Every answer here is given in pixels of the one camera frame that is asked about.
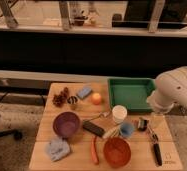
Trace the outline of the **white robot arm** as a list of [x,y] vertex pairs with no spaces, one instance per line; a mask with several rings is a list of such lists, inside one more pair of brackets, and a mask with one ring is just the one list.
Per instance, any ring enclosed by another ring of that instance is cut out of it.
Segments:
[[187,109],[187,66],[159,74],[155,86],[146,99],[155,113],[170,112],[175,102]]

